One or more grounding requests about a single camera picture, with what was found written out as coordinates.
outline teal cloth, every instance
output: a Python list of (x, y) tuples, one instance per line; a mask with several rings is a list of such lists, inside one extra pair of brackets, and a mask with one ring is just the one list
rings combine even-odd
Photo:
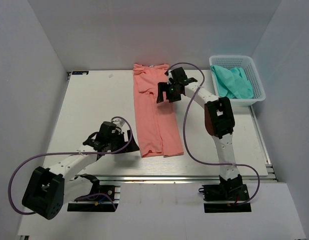
[(254, 97), (253, 86), (242, 67), (229, 70), (222, 66), (212, 65), (211, 71), (214, 74), (220, 97), (229, 99), (252, 99)]

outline laundry basket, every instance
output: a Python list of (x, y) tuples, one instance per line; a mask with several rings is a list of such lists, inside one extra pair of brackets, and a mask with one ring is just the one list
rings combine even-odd
[[(243, 68), (247, 79), (251, 82), (253, 88), (253, 98), (252, 99), (230, 99), (231, 105), (233, 107), (244, 107), (250, 106), (255, 102), (263, 101), (266, 98), (264, 87), (261, 83), (259, 74), (257, 72), (255, 63), (253, 59), (249, 56), (240, 55), (215, 55), (209, 58), (209, 63), (211, 65), (218, 65), (226, 69), (232, 69), (235, 67)], [(217, 90), (217, 84), (215, 75), (212, 74), (212, 81), (215, 90), (215, 94), (219, 96)]]

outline gray wall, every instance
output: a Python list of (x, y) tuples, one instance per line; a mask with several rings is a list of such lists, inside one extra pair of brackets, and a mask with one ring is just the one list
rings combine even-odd
[(283, 0), (252, 57), (266, 94), (258, 122), (309, 239), (309, 1)]
[[(15, 239), (21, 216), (9, 205), (13, 170), (47, 149), (67, 74), (26, 0), (0, 0), (0, 240)], [(21, 199), (39, 160), (13, 185)]]
[(251, 56), (280, 0), (28, 0), (67, 71)]

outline pink fabric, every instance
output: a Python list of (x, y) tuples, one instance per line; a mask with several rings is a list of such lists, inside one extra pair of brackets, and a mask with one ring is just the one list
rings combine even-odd
[(158, 83), (168, 80), (165, 75), (168, 67), (167, 64), (133, 66), (135, 124), (142, 157), (184, 153), (173, 104), (167, 100), (156, 103)]

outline folded clothing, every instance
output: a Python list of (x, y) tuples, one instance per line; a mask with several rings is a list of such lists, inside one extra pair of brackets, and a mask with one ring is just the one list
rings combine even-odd
[(229, 99), (252, 99), (254, 97), (253, 86), (242, 67), (229, 70), (222, 66), (212, 65), (211, 71), (214, 74), (220, 97)]
[(173, 104), (168, 100), (157, 104), (158, 83), (168, 80), (168, 67), (133, 66), (135, 124), (142, 157), (184, 153)]

